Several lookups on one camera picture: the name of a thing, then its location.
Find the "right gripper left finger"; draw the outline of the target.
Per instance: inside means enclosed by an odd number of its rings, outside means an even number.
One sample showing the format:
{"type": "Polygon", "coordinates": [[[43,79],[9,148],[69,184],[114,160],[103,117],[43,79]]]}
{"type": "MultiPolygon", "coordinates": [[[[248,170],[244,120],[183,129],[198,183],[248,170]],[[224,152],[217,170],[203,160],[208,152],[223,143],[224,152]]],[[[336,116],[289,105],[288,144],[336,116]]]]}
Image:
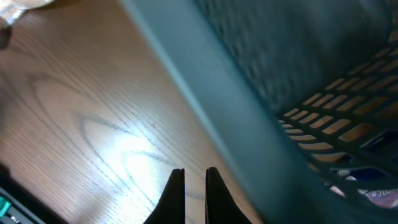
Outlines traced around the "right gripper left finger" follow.
{"type": "Polygon", "coordinates": [[[185,224],[185,170],[174,169],[144,224],[185,224]]]}

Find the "Kleenex tissue multipack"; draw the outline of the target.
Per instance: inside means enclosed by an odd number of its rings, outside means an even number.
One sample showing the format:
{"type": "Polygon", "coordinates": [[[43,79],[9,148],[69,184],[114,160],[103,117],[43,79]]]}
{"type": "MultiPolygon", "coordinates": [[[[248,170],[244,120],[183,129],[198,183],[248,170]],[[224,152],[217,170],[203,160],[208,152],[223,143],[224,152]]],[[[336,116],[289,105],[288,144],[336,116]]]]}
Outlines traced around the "Kleenex tissue multipack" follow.
{"type": "Polygon", "coordinates": [[[397,177],[375,168],[333,170],[337,177],[357,182],[356,191],[377,207],[397,210],[397,177]]]}

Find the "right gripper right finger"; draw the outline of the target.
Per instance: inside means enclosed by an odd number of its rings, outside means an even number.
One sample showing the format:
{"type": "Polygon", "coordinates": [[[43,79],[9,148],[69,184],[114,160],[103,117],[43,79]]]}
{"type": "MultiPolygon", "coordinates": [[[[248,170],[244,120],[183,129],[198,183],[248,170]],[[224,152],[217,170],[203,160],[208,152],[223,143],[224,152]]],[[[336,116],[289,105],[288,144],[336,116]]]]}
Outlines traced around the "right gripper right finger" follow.
{"type": "Polygon", "coordinates": [[[236,205],[216,167],[206,170],[206,224],[251,224],[236,205]]]}

